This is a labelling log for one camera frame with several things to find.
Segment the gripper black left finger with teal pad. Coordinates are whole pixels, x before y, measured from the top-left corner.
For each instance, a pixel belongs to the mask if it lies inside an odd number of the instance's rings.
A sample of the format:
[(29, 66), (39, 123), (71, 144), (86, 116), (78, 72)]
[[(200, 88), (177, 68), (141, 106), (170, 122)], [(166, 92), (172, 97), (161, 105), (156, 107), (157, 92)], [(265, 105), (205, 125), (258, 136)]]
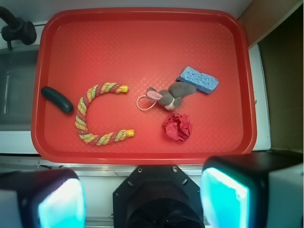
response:
[(74, 171), (1, 173), (2, 228), (83, 228), (85, 219), (85, 188)]

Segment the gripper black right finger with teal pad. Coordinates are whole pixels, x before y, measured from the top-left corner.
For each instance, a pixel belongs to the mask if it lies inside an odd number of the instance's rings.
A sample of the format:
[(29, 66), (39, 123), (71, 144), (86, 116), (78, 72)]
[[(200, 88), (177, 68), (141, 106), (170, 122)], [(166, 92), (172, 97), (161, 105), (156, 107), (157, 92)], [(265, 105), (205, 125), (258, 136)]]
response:
[(301, 228), (304, 158), (297, 152), (212, 156), (200, 198), (213, 228)]

